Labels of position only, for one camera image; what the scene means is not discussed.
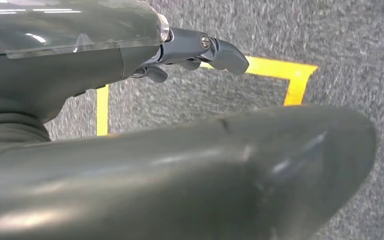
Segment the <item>yellow floor marking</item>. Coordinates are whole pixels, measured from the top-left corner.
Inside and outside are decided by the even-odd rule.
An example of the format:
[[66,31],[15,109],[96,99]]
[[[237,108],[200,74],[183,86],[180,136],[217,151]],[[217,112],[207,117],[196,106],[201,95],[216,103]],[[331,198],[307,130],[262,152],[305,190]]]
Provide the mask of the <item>yellow floor marking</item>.
[[96,90],[96,135],[105,136],[108,134],[108,98],[109,87]]
[[[289,80],[283,105],[300,105],[303,102],[307,82],[317,70],[317,66],[288,61],[272,60],[261,57],[247,56],[249,67],[246,73]],[[208,63],[201,67],[211,68]]]
[[[300,105],[303,102],[307,83],[311,75],[317,70],[317,66],[288,61],[272,60],[261,57],[247,56],[249,68],[248,74],[289,80],[286,97],[283,105]],[[202,63],[201,67],[211,68],[208,63]],[[96,110],[96,134],[105,136],[108,134],[108,85],[97,90]]]

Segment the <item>clear plastic shell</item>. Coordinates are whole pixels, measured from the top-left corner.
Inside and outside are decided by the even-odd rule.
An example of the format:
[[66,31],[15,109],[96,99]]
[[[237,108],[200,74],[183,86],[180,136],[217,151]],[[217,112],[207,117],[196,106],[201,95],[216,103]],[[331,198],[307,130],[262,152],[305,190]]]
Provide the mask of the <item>clear plastic shell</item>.
[[167,19],[137,0],[0,0],[0,55],[9,58],[155,46]]

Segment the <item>gray carpet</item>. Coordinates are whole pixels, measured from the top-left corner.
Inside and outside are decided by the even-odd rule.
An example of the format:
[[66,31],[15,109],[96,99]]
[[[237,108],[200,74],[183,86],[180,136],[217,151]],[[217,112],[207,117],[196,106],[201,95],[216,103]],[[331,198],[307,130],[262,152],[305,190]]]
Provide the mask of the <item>gray carpet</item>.
[[[315,64],[305,103],[348,106],[375,123],[379,152],[357,196],[315,240],[384,240],[384,0],[150,0],[174,27],[230,41],[246,55]],[[211,69],[165,68],[164,84],[111,85],[110,131],[167,126],[279,106],[288,82]],[[95,133],[93,92],[70,99],[47,125],[54,139]]]

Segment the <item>robotic hand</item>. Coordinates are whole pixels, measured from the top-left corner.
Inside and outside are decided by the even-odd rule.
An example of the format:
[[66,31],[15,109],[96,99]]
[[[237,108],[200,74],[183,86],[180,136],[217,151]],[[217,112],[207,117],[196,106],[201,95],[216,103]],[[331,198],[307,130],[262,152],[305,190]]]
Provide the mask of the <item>robotic hand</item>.
[[234,45],[209,37],[204,32],[172,27],[157,54],[136,69],[131,77],[146,76],[156,83],[163,83],[168,75],[158,65],[178,64],[193,71],[200,67],[201,62],[234,75],[244,74],[249,66],[245,56]]

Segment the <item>metal screw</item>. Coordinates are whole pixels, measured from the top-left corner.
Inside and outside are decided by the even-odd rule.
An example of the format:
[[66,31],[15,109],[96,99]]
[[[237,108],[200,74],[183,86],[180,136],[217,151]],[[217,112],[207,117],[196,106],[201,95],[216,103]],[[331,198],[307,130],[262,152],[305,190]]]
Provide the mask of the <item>metal screw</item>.
[[201,47],[203,49],[209,49],[210,48],[210,38],[207,35],[201,36]]

